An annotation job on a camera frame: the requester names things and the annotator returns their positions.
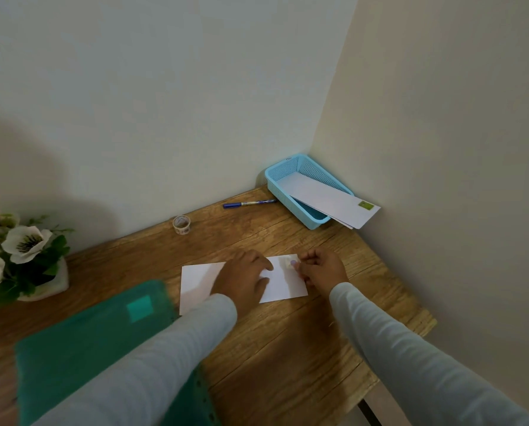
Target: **floor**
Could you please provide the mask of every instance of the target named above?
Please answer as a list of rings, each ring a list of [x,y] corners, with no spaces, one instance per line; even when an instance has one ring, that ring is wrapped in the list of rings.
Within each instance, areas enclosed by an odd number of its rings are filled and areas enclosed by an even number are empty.
[[[403,410],[382,383],[377,384],[365,396],[365,401],[367,401],[369,408],[377,416],[382,426],[410,426],[410,422],[406,419]],[[355,407],[339,423],[339,426],[369,426],[369,422],[367,422],[360,409]]]

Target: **wood grain surface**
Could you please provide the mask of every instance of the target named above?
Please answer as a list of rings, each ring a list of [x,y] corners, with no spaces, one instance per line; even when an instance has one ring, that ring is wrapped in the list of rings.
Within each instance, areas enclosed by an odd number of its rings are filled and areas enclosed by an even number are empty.
[[[266,187],[225,201],[272,198]],[[191,212],[192,231],[171,221],[68,257],[70,288],[0,310],[0,425],[17,424],[14,344],[148,279],[166,282],[179,304],[181,267],[229,259],[237,249],[265,256],[314,246],[337,251],[350,282],[420,335],[436,321],[352,230],[330,221],[308,230],[282,204]],[[334,323],[326,301],[303,298],[259,305],[203,362],[224,425],[335,425],[378,379]]]

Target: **teal sticker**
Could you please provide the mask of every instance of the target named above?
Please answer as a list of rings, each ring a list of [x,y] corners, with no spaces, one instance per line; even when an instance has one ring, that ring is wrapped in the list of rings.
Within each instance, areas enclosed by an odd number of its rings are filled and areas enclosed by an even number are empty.
[[[371,204],[371,203],[369,203],[368,201],[365,201],[365,200],[361,200],[361,203],[359,204],[359,206],[362,207],[362,208],[367,209],[368,211],[370,211],[371,209],[373,209],[374,204]]]
[[[140,299],[129,303],[126,305],[126,309],[130,314],[130,322],[137,322],[138,320],[142,320],[142,318],[154,313],[150,296],[143,296]]]

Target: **gray sleeve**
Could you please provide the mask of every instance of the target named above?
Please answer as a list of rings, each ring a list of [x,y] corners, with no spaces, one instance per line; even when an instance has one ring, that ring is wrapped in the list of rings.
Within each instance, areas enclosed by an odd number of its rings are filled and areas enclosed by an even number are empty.
[[[151,426],[161,421],[197,364],[237,321],[213,294],[43,415],[36,426]]]
[[[330,293],[353,347],[413,426],[529,425],[529,413],[390,317],[348,282]]]

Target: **green folder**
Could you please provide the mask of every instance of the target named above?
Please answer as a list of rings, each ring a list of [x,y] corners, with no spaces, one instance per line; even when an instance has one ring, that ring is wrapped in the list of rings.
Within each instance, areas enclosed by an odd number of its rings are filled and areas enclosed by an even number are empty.
[[[19,341],[20,425],[27,426],[177,319],[164,283],[150,280]],[[161,425],[220,425],[198,366]]]

